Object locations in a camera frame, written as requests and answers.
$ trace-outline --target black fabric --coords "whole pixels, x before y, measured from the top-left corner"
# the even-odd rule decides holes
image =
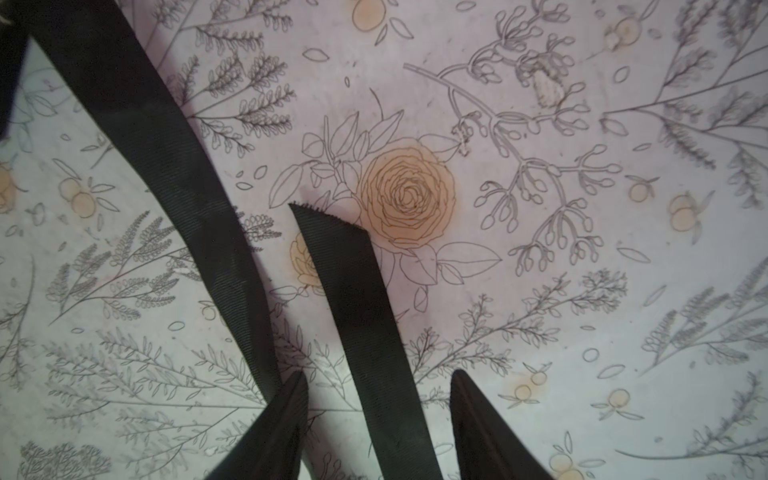
[[[291,210],[328,298],[384,478],[442,479],[368,233],[309,207]]]
[[[160,201],[267,400],[280,387],[269,307],[219,178],[111,0],[21,0],[17,23]]]
[[[551,480],[464,370],[451,378],[451,420],[462,480]]]
[[[308,401],[306,377],[295,372],[206,480],[296,480]]]
[[[0,11],[0,22],[11,14]],[[0,138],[5,136],[8,120],[13,108],[19,73],[27,47],[27,32],[18,25],[0,23],[0,45],[2,46],[2,66],[0,66]]]

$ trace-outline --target branch drawing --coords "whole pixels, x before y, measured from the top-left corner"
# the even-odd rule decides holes
[[[260,18],[264,28],[287,32],[293,19],[280,9],[290,0],[211,0],[209,20],[192,24],[192,13],[202,1],[160,0],[153,12],[153,28],[143,40],[144,48],[149,49],[160,28],[173,32],[157,63],[158,71],[162,71],[177,41],[191,41],[194,36],[194,46],[204,53],[200,57],[191,55],[178,72],[167,76],[166,85],[211,148],[216,150],[223,145],[226,153],[235,151],[242,158],[255,149],[248,138],[251,135],[271,137],[285,134],[292,127],[290,116],[274,114],[296,97],[287,84],[273,88],[279,77],[285,75],[287,65],[268,55],[263,34],[251,29],[251,22]],[[129,8],[128,2],[121,7]],[[200,66],[210,64],[203,55],[212,52],[221,61],[209,70],[205,85],[196,90]],[[250,67],[247,57],[253,57]],[[213,101],[204,105],[206,97]],[[213,109],[216,114],[205,113]]]
[[[506,376],[511,368],[510,350],[495,352],[486,342],[490,336],[501,335],[509,343],[521,339],[539,348],[557,342],[558,327],[545,325],[545,317],[561,318],[561,308],[569,306],[574,315],[587,310],[610,313],[616,310],[620,298],[627,294],[627,277],[621,273],[599,270],[581,278],[581,291],[568,295],[570,280],[561,275],[552,279],[551,285],[533,289],[533,296],[523,299],[525,313],[514,313],[497,326],[488,325],[493,313],[488,311],[492,299],[481,295],[465,312],[459,314],[464,322],[464,334],[460,339],[443,339],[432,327],[426,328],[416,339],[406,345],[416,384],[426,379],[447,378],[455,369],[475,368],[487,365],[493,372]]]
[[[182,360],[182,353],[166,353],[147,337],[139,341],[119,329],[98,336],[97,345],[45,346],[48,394],[56,399],[48,418],[80,429],[97,415],[114,416],[114,434],[130,446],[121,460],[133,478],[177,475],[188,455],[228,452],[266,407],[239,354],[208,345],[188,350]],[[192,409],[198,409],[196,417],[213,419],[178,419]],[[360,412],[315,406],[310,411]]]
[[[487,230],[497,221],[507,224],[507,231],[513,233],[519,225],[520,216],[518,202],[532,202],[541,205],[545,202],[545,194],[552,189],[559,200],[559,207],[536,230],[530,243],[509,250],[510,256],[518,256],[515,270],[518,276],[530,271],[538,262],[538,267],[544,271],[548,264],[554,261],[554,249],[549,248],[555,241],[560,250],[568,248],[571,264],[579,259],[597,261],[597,248],[602,247],[603,241],[599,236],[581,234],[577,225],[584,232],[590,233],[593,220],[583,210],[587,206],[584,198],[569,199],[564,188],[562,177],[575,175],[580,188],[588,195],[596,195],[598,188],[608,188],[615,185],[610,177],[604,174],[618,174],[622,168],[618,164],[592,165],[588,160],[594,155],[603,154],[607,148],[598,144],[588,152],[578,156],[576,165],[557,165],[536,157],[524,157],[513,144],[527,134],[541,133],[543,124],[550,124],[559,134],[570,137],[576,131],[589,128],[586,121],[573,118],[574,114],[585,114],[590,108],[584,103],[567,105],[574,94],[583,91],[586,84],[576,82],[564,86],[564,78],[568,68],[574,65],[569,55],[558,51],[564,46],[573,45],[572,37],[560,38],[556,33],[547,36],[545,50],[539,51],[529,47],[529,43],[544,34],[542,27],[546,23],[565,23],[570,19],[566,13],[567,6],[558,4],[548,9],[548,0],[534,0],[531,3],[531,13],[524,6],[516,7],[512,12],[499,12],[496,15],[494,39],[488,45],[477,50],[464,64],[451,65],[439,73],[432,73],[424,68],[405,64],[404,69],[420,74],[447,88],[448,100],[457,117],[458,123],[452,133],[460,142],[459,153],[466,156],[469,153],[468,143],[475,133],[488,137],[503,158],[513,157],[518,168],[512,181],[504,186],[495,180],[487,180],[480,186],[484,192],[475,200],[475,207],[482,207],[491,197],[497,200],[491,212],[481,221],[480,227]],[[551,110],[551,113],[528,115],[519,111],[496,112],[478,97],[458,86],[448,79],[451,74],[465,74],[480,84],[497,84],[503,82],[500,73],[504,68],[512,68],[515,80],[523,87],[533,86],[541,108]],[[472,104],[476,110],[463,112],[458,100]]]
[[[105,318],[138,319],[141,317],[139,309],[165,306],[175,300],[175,296],[167,294],[178,283],[177,276],[200,281],[197,267],[186,247],[168,251],[174,242],[168,237],[176,229],[161,228],[162,217],[150,222],[139,233],[148,215],[149,210],[134,220],[118,241],[114,252],[107,250],[98,253],[94,243],[82,250],[72,264],[61,265],[45,296],[59,305],[59,314],[51,323],[89,300],[101,300]],[[117,271],[109,276],[109,280],[98,285],[97,274],[108,260],[109,265],[117,268]],[[166,260],[164,273],[154,278],[133,276],[137,270],[158,260]],[[132,301],[135,308],[128,306],[128,301]]]
[[[683,455],[635,455],[632,453],[617,452],[632,458],[643,460],[690,460],[706,458],[716,455],[733,457],[732,474],[734,477],[745,476],[754,478],[755,467],[765,465],[768,458],[768,433],[760,430],[754,437],[747,436],[735,439],[739,427],[752,425],[757,421],[755,409],[758,404],[768,402],[761,396],[762,382],[759,374],[748,372],[746,380],[749,389],[746,392],[736,391],[733,396],[733,411],[727,417],[720,419],[720,425],[716,428],[704,426],[702,430],[694,430],[694,439],[688,445]]]
[[[396,138],[404,114],[401,110],[385,118],[382,110],[382,120],[362,131],[358,111],[334,129],[325,116],[322,136],[304,134],[302,154],[308,160],[280,172],[270,188],[269,205],[285,204],[302,184],[311,183],[317,197],[307,200],[318,210],[366,229],[384,282],[389,284],[396,273],[402,273],[415,287],[413,308],[425,312],[430,286],[440,281],[462,285],[502,259],[477,243],[436,246],[455,210],[455,179],[447,163],[461,144],[437,134]],[[412,203],[402,201],[411,197]],[[308,295],[307,287],[323,295],[301,235],[291,243],[289,255],[302,287],[285,286],[271,292],[283,299],[283,305],[276,306],[278,312],[282,312],[284,300]]]
[[[29,378],[29,372],[34,367],[24,360],[24,350],[33,346],[35,342],[23,335],[22,327],[27,316],[29,305],[32,301],[32,292],[35,290],[35,259],[31,261],[29,291],[23,303],[16,303],[9,310],[4,310],[0,317],[0,331],[7,330],[11,333],[8,342],[3,340],[0,344],[0,366],[3,373],[0,374],[0,382],[9,382],[11,388],[21,390]]]
[[[727,65],[714,83],[692,87],[694,91],[669,98],[667,90],[685,88],[704,79],[703,74],[714,68],[712,49],[695,46],[700,42],[702,27],[715,15],[719,16],[719,37],[725,39],[726,48],[734,48]],[[744,196],[743,208],[762,209],[765,188],[763,175],[768,173],[765,160],[757,153],[768,151],[768,143],[759,137],[768,134],[768,127],[760,121],[768,114],[768,94],[757,94],[745,89],[743,83],[758,78],[768,69],[748,74],[734,75],[733,67],[744,58],[768,48],[754,45],[755,33],[768,18],[768,8],[763,2],[752,0],[687,0],[677,16],[677,33],[674,36],[677,49],[659,87],[655,99],[647,104],[622,108],[603,113],[603,122],[620,126],[623,135],[628,134],[624,125],[615,119],[619,114],[634,112],[657,118],[661,122],[659,142],[673,147],[674,153],[691,161],[696,167],[714,169],[716,160],[711,153],[700,147],[698,138],[708,137],[727,142],[736,148],[728,167],[735,173],[728,180],[737,185],[736,195]],[[702,108],[699,102],[707,102],[713,95],[721,95],[716,104]],[[709,110],[705,125],[697,125],[699,117]]]
[[[22,447],[22,463],[16,474],[18,480],[80,480],[101,478],[112,470],[112,460],[93,445],[77,449],[71,443],[62,443],[45,450],[34,442]]]
[[[768,319],[753,315],[768,306],[768,284],[760,286],[767,270],[768,258],[746,275],[734,293],[713,296],[714,288],[709,287],[691,297],[680,312],[667,313],[643,344],[643,350],[654,354],[644,373],[688,349],[706,347],[709,364],[738,365],[750,360],[743,350],[768,348]],[[721,307],[730,314],[718,321]]]

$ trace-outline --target white fabric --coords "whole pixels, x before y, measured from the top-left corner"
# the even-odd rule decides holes
[[[289,201],[371,231],[446,478],[454,368],[555,478],[766,475],[765,2],[122,8],[257,247],[315,478],[380,472]],[[183,242],[34,44],[13,121],[0,478],[203,478],[263,402]]]

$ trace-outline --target line drawing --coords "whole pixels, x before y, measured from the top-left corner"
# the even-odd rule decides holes
[[[404,115],[400,110],[385,118],[382,111],[382,120],[370,129],[362,129],[358,111],[347,115],[334,129],[325,116],[322,136],[312,132],[303,135],[302,154],[308,159],[280,172],[268,201],[270,208],[280,207],[303,184],[311,184],[310,191],[317,196],[306,200],[318,210],[366,229],[384,283],[388,285],[396,273],[402,273],[413,285],[414,309],[425,312],[430,286],[441,281],[463,285],[502,259],[477,243],[437,245],[455,210],[455,179],[448,163],[461,145],[437,134],[396,137]],[[414,192],[413,205],[399,200]],[[321,294],[309,254],[302,248],[303,240],[297,237],[294,243],[289,255],[299,282]],[[281,288],[291,300],[306,293],[295,286]]]
[[[648,298],[645,299],[645,301],[643,302],[643,306],[651,306],[654,303],[656,303],[656,300],[661,298],[661,296],[664,295],[665,291],[667,291],[667,285],[662,285],[659,288],[657,288],[656,290],[654,290],[648,296]]]
[[[39,68],[19,78],[17,94],[8,120],[8,137],[13,136],[19,150],[31,153],[34,139],[30,125],[39,117],[53,117],[72,97],[55,68]]]
[[[515,393],[513,395],[501,395],[499,394],[500,398],[503,398],[504,400],[508,400],[511,402],[507,409],[514,408],[518,405],[522,405],[523,403],[529,404],[529,405],[535,405],[539,403],[538,400],[531,398],[531,387],[527,385],[520,385],[515,389]]]
[[[462,0],[461,2],[456,4],[456,11],[469,12],[476,6],[477,6],[477,2],[472,2],[471,0]]]
[[[495,351],[486,342],[488,337],[501,335],[507,343],[520,339],[536,348],[546,346],[557,341],[560,329],[546,325],[544,316],[558,319],[562,317],[561,308],[566,305],[574,315],[587,310],[610,313],[618,308],[620,298],[627,294],[626,280],[621,272],[599,270],[583,276],[579,291],[569,294],[566,288],[571,281],[566,280],[565,275],[555,277],[551,285],[533,289],[533,296],[522,300],[526,313],[512,314],[497,326],[487,325],[494,316],[488,311],[493,299],[480,295],[458,316],[465,324],[463,338],[447,340],[432,327],[427,327],[418,337],[408,341],[406,354],[416,385],[427,379],[447,379],[457,368],[474,369],[480,365],[488,366],[499,376],[506,376],[511,368],[511,352],[508,349]]]
[[[627,78],[629,78],[630,74],[630,68],[629,65],[625,65],[624,67],[619,68],[614,72],[614,83],[620,84],[624,83]]]
[[[689,230],[694,231],[694,235],[691,238],[690,244],[696,245],[701,238],[701,221],[699,215],[704,212],[704,209],[710,204],[712,196],[715,194],[715,190],[709,192],[709,194],[701,201],[696,202],[696,199],[690,192],[677,195],[670,201],[667,211],[670,214],[670,225],[672,230],[676,232],[687,232]]]
[[[7,214],[14,209],[17,192],[26,192],[16,185],[11,175],[17,156],[15,154],[10,161],[0,162],[0,214]]]
[[[738,365],[750,360],[742,349],[768,348],[768,319],[752,316],[768,306],[768,284],[762,284],[766,270],[768,258],[744,277],[735,292],[713,296],[714,288],[709,287],[692,296],[680,312],[670,310],[644,340],[642,349],[653,353],[654,360],[643,373],[689,349],[706,347],[704,359],[709,365]],[[722,307],[729,312],[724,319]]]
[[[19,480],[50,478],[101,478],[111,472],[112,460],[92,445],[79,449],[70,442],[45,450],[34,442],[22,446],[22,462],[18,466]]]
[[[638,263],[650,263],[650,258],[648,258],[645,253],[640,252],[639,250],[635,250],[634,248],[618,247],[616,251],[620,253],[621,256],[626,257],[629,260],[633,260]]]
[[[715,68],[713,59],[716,52],[702,46],[700,31],[715,15],[720,17],[719,38],[724,39],[726,48],[734,50],[725,68],[720,70],[717,79],[708,86],[696,86],[703,81],[704,74]],[[676,18],[677,31],[674,41],[677,44],[667,73],[659,83],[655,98],[646,104],[621,108],[603,113],[605,121],[612,121],[626,131],[616,117],[627,113],[651,116],[661,122],[659,142],[667,147],[674,147],[675,153],[691,161],[695,166],[714,169],[716,160],[710,152],[698,145],[696,137],[708,137],[731,144],[736,153],[728,167],[735,172],[728,180],[737,185],[736,195],[744,196],[742,208],[762,209],[765,188],[762,175],[768,173],[768,165],[759,160],[758,152],[764,154],[768,144],[745,140],[744,134],[768,131],[768,127],[757,122],[768,113],[768,94],[756,94],[745,90],[743,83],[751,78],[758,78],[768,72],[763,69],[749,74],[732,74],[736,66],[741,66],[746,58],[759,53],[765,46],[754,46],[758,28],[768,18],[768,8],[759,2],[750,2],[742,6],[739,0],[696,0],[686,2],[680,7]],[[688,93],[670,96],[670,90],[689,88]],[[715,103],[710,100],[719,96]],[[705,125],[697,124],[705,110]]]
[[[193,25],[192,13],[203,2],[209,6],[209,20]],[[286,63],[264,51],[262,32],[238,28],[243,25],[241,22],[261,18],[265,28],[288,32],[293,19],[280,13],[280,8],[289,2],[160,0],[153,11],[155,23],[149,34],[137,32],[148,51],[160,28],[173,32],[160,60],[156,61],[158,71],[167,71],[165,61],[177,41],[190,42],[194,36],[194,46],[204,51],[200,53],[201,58],[191,55],[179,71],[167,76],[166,84],[187,119],[199,128],[204,142],[213,150],[223,146],[225,153],[234,151],[243,158],[255,149],[251,136],[272,137],[292,128],[289,115],[274,113],[296,97],[288,84],[276,86],[286,73]],[[133,9],[128,2],[121,7]],[[204,86],[196,88],[200,66],[210,65],[213,60],[210,57],[220,58],[220,63],[209,70]]]
[[[620,375],[624,371],[624,368],[626,367],[621,364],[609,365],[598,373],[598,378],[600,380],[612,379],[615,376]]]
[[[12,389],[19,391],[29,379],[30,372],[35,369],[26,361],[28,355],[26,349],[35,346],[35,341],[25,336],[22,329],[34,291],[35,259],[31,258],[29,291],[26,301],[4,308],[2,316],[0,316],[0,330],[5,330],[11,335],[11,338],[7,340],[4,338],[6,337],[5,333],[0,336],[3,338],[0,340],[0,372],[2,372],[0,373],[0,382],[8,382]]]
[[[320,48],[308,48],[301,54],[301,56],[307,60],[316,61],[318,63],[330,60],[328,54]]]
[[[93,177],[83,180],[67,162],[59,158],[54,158],[51,161],[66,175],[66,178],[58,185],[59,195],[69,203],[69,207],[78,217],[91,218],[96,214],[98,207],[111,212],[120,211],[120,208],[106,197],[101,196],[101,194],[113,190],[114,185],[94,184]]]
[[[548,5],[548,0],[534,0],[529,16],[526,16],[528,9],[524,6],[518,6],[512,12],[499,12],[495,17],[497,38],[477,50],[467,63],[450,65],[437,74],[416,65],[403,65],[405,70],[446,88],[448,101],[458,121],[452,134],[461,144],[458,151],[462,156],[468,155],[468,143],[476,130],[481,137],[488,138],[494,144],[501,157],[512,157],[518,162],[517,171],[508,187],[495,180],[487,180],[480,186],[480,191],[484,193],[475,200],[475,207],[482,207],[490,197],[498,198],[492,211],[480,223],[483,230],[493,227],[498,221],[506,223],[507,231],[513,233],[519,225],[518,198],[523,202],[541,205],[545,201],[541,194],[550,191],[550,188],[557,194],[560,207],[536,230],[531,242],[508,252],[510,256],[518,256],[515,270],[518,276],[530,271],[536,263],[539,270],[545,270],[554,261],[554,250],[549,247],[555,241],[561,250],[571,245],[571,264],[585,259],[587,255],[593,262],[598,260],[597,248],[603,245],[602,238],[581,235],[577,228],[579,225],[586,233],[594,228],[593,220],[583,211],[587,201],[584,198],[569,200],[560,177],[573,174],[587,195],[596,195],[599,187],[615,185],[613,179],[603,175],[618,174],[622,170],[618,164],[587,164],[591,157],[607,150],[603,144],[596,144],[578,156],[575,166],[561,166],[541,158],[524,157],[513,144],[524,135],[539,134],[542,125],[550,124],[565,137],[589,128],[586,121],[571,116],[588,113],[590,108],[584,103],[568,105],[572,102],[572,96],[583,91],[586,84],[563,84],[568,68],[574,65],[574,59],[570,55],[563,55],[558,49],[573,45],[575,39],[560,38],[556,33],[550,33],[545,42],[545,51],[539,53],[528,47],[529,42],[544,34],[542,27],[547,23],[554,26],[570,19],[565,4],[552,8]],[[498,84],[504,81],[502,74],[505,68],[513,70],[515,80],[523,88],[532,86],[539,106],[547,108],[551,113],[530,116],[520,111],[496,112],[473,93],[449,80],[452,74],[463,74],[479,84]],[[465,113],[458,106],[458,98],[468,101],[477,109]]]
[[[24,211],[32,217],[32,225],[40,227],[45,222],[45,205],[42,202]]]
[[[581,354],[581,358],[587,363],[592,363],[600,358],[600,350],[595,348],[586,349]]]
[[[566,430],[563,437],[563,446],[553,445],[556,453],[549,458],[549,468],[554,472],[555,478],[564,480],[580,480],[586,475],[594,478],[590,468],[598,468],[605,465],[605,460],[601,458],[588,458],[576,463],[573,459],[574,445],[571,433]]]
[[[254,180],[261,180],[262,178],[266,177],[266,165],[261,165],[256,170],[253,171],[253,179]]]
[[[757,420],[755,410],[757,404],[765,403],[766,398],[761,396],[762,383],[758,375],[748,372],[746,375],[749,389],[746,392],[736,391],[733,395],[733,411],[727,417],[720,420],[717,427],[705,426],[703,430],[694,429],[694,440],[687,447],[683,455],[635,455],[633,453],[617,450],[632,458],[643,460],[687,460],[694,458],[723,455],[733,458],[733,476],[737,478],[754,478],[755,467],[759,468],[768,453],[765,452],[765,444],[768,442],[768,434],[764,429],[754,437],[746,436],[742,439],[734,439],[740,426],[749,425]]]
[[[629,199],[635,202],[636,204],[640,204],[644,202],[649,195],[651,198],[656,197],[656,194],[654,193],[654,187],[651,184],[656,180],[658,180],[660,177],[645,179],[643,177],[638,177],[637,175],[624,175],[624,176],[629,180],[633,181],[632,186],[629,189],[628,195],[629,195]]]
[[[179,276],[201,281],[186,247],[168,251],[174,242],[169,236],[176,229],[161,228],[162,217],[153,220],[139,233],[149,213],[147,210],[134,220],[114,250],[99,253],[97,244],[93,243],[82,250],[72,263],[59,267],[45,295],[47,300],[58,304],[59,314],[51,324],[90,300],[101,301],[104,318],[138,319],[141,317],[139,309],[165,306],[176,299],[167,294],[176,286]],[[108,260],[117,271],[107,275],[109,280],[99,284],[97,274],[104,275],[102,267]],[[134,272],[158,260],[165,262],[163,273],[152,279],[134,276]],[[135,308],[126,305],[126,302],[133,302]]]
[[[628,419],[628,420],[643,420],[645,417],[638,415],[637,413],[630,413],[624,410],[624,407],[629,405],[631,396],[625,389],[615,389],[608,395],[606,403],[592,403],[593,409],[602,410],[600,414],[600,420],[603,421],[611,417],[614,413]]]

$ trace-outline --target fern drawing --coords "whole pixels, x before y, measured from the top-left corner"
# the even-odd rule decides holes
[[[617,450],[617,452],[632,458],[656,461],[687,460],[722,455],[733,459],[731,474],[734,478],[756,478],[755,469],[768,463],[768,449],[766,449],[768,447],[768,433],[765,429],[761,429],[754,436],[738,434],[741,433],[740,429],[757,422],[756,408],[759,404],[768,402],[768,399],[761,395],[763,386],[759,374],[748,372],[746,380],[749,386],[748,390],[745,392],[736,391],[733,394],[733,411],[731,414],[721,418],[717,427],[704,426],[701,430],[695,429],[694,439],[688,445],[686,453],[650,456],[635,455],[621,450]],[[711,477],[719,478],[715,474],[712,474]]]
[[[643,344],[643,350],[654,354],[645,372],[689,349],[705,350],[710,365],[738,365],[750,360],[749,351],[768,348],[768,319],[754,315],[768,306],[768,283],[763,283],[767,270],[768,258],[734,293],[715,295],[710,287],[691,297],[679,312],[667,313]]]

